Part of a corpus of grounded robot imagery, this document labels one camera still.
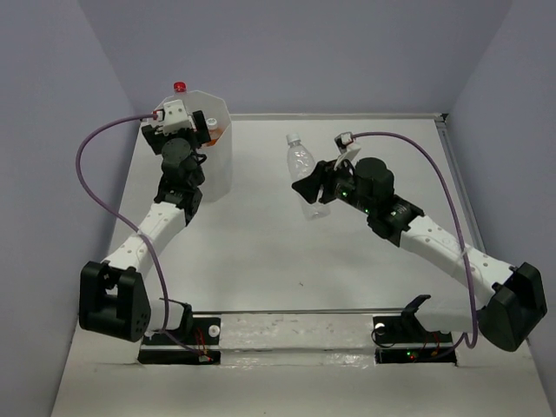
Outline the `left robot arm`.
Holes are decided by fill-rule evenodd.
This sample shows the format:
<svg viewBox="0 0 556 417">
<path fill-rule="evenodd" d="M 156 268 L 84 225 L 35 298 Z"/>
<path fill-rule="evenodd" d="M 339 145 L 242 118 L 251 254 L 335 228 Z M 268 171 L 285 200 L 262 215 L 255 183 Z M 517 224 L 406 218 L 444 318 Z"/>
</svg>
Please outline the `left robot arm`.
<svg viewBox="0 0 556 417">
<path fill-rule="evenodd" d="M 207 157 L 199 148 L 210 134 L 202 111 L 156 109 L 132 116 L 144 123 L 141 132 L 153 152 L 162 157 L 162 177 L 149 212 L 140 224 L 101 200 L 83 177 L 85 147 L 110 122 L 94 130 L 76 153 L 76 174 L 84 191 L 99 206 L 131 229 L 131 234 L 102 261 L 87 262 L 80 273 L 78 324 L 81 329 L 137 342 L 164 334 L 183 344 L 192 333 L 194 318 L 188 303 L 171 301 L 158 255 L 192 221 L 199 209 Z"/>
</svg>

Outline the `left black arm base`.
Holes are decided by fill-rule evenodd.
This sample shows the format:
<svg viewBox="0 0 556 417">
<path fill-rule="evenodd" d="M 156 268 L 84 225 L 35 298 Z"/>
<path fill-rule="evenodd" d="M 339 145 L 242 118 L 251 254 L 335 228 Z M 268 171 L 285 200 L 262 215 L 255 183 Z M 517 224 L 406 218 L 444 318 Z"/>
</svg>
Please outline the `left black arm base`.
<svg viewBox="0 0 556 417">
<path fill-rule="evenodd" d="M 187 334 L 170 331 L 144 337 L 137 360 L 143 365 L 212 366 L 221 363 L 221 317 L 194 315 Z"/>
</svg>

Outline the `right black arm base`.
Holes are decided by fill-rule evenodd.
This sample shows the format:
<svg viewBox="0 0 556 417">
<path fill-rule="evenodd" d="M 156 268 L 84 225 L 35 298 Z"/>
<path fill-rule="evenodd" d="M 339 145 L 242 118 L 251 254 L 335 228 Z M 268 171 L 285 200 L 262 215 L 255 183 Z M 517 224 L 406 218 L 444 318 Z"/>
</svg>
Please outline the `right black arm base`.
<svg viewBox="0 0 556 417">
<path fill-rule="evenodd" d="M 414 324 L 406 328 L 398 315 L 375 316 L 371 339 L 378 365 L 457 364 L 450 333 L 428 332 Z"/>
</svg>

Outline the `orange tea bottle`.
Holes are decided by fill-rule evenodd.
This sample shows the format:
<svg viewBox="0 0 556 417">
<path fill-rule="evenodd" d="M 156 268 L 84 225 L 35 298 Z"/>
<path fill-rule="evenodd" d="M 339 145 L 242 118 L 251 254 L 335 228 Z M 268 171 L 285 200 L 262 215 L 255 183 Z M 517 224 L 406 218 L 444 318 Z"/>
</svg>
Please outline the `orange tea bottle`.
<svg viewBox="0 0 556 417">
<path fill-rule="evenodd" d="M 220 127 L 218 121 L 214 117 L 210 117 L 206 119 L 206 125 L 208 128 L 210 140 L 204 144 L 205 147 L 214 146 L 217 141 L 222 136 L 223 130 Z"/>
</svg>

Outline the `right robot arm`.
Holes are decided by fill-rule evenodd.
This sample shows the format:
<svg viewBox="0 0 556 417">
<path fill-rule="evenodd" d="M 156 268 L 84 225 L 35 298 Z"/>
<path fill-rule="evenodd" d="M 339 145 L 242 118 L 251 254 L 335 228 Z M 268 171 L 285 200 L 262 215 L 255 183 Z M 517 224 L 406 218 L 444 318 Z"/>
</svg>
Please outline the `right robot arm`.
<svg viewBox="0 0 556 417">
<path fill-rule="evenodd" d="M 546 315 L 541 273 L 534 265 L 513 266 L 458 242 L 421 208 L 395 194 L 394 174 L 382 160 L 320 161 L 292 188 L 308 203 L 345 202 L 366 215 L 380 238 L 472 288 L 479 331 L 495 347 L 516 351 Z"/>
</svg>

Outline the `clear unlabelled crushed bottle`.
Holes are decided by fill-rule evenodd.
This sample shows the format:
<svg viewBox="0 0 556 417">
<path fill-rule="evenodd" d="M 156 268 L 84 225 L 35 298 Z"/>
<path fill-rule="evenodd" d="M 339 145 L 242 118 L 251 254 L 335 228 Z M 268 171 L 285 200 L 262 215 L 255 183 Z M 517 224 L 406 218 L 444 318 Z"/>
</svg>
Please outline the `clear unlabelled crushed bottle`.
<svg viewBox="0 0 556 417">
<path fill-rule="evenodd" d="M 288 144 L 287 164 L 288 172 L 292 182 L 297 182 L 310 175 L 316 165 L 314 157 L 308 149 L 301 143 L 301 138 L 296 133 L 286 135 Z M 298 196 L 302 213 L 307 221 L 321 219 L 330 215 L 328 206 L 318 202 L 307 203 L 301 196 Z"/>
</svg>

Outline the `red cap red label bottle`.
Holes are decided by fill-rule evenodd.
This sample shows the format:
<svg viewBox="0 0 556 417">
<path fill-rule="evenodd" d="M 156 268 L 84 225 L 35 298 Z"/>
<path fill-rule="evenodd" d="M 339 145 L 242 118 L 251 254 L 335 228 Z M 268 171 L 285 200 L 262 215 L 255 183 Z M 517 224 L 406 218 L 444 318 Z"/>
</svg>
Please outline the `red cap red label bottle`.
<svg viewBox="0 0 556 417">
<path fill-rule="evenodd" d="M 183 81 L 178 81 L 173 84 L 174 94 L 166 98 L 165 103 L 180 102 L 184 107 L 189 102 L 189 91 L 187 84 Z"/>
</svg>

